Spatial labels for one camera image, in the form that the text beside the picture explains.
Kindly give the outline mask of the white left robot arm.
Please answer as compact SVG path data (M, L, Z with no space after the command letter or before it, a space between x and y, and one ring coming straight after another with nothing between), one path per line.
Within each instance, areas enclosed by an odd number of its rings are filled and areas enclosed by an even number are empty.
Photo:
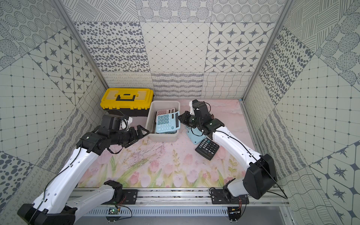
M104 115L99 126L79 139L68 162L47 183L43 193L33 203L20 207L18 216L28 225L72 225L101 204L116 205L123 201L123 185L113 180L105 181L95 191L72 202L68 199L102 153L114 154L110 146L119 145L125 149L150 133L141 125L130 127L131 122L128 116Z

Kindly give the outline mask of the light blue calculator back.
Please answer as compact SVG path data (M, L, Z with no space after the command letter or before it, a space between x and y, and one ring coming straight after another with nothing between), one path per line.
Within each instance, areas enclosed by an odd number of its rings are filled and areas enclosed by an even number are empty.
M199 144L207 136L204 135L198 128L190 128L187 130L187 135L191 142L195 145Z

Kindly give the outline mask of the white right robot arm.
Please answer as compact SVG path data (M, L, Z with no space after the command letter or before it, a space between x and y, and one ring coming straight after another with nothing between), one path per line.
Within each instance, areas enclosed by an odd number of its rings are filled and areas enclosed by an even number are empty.
M180 122L201 131L227 150L245 169L243 179L233 179L223 186L225 194L229 198L249 195L260 199L277 181L273 158L268 154L261 155L236 138L223 122L214 118L204 101L195 99L189 102L189 106L190 111L179 116Z

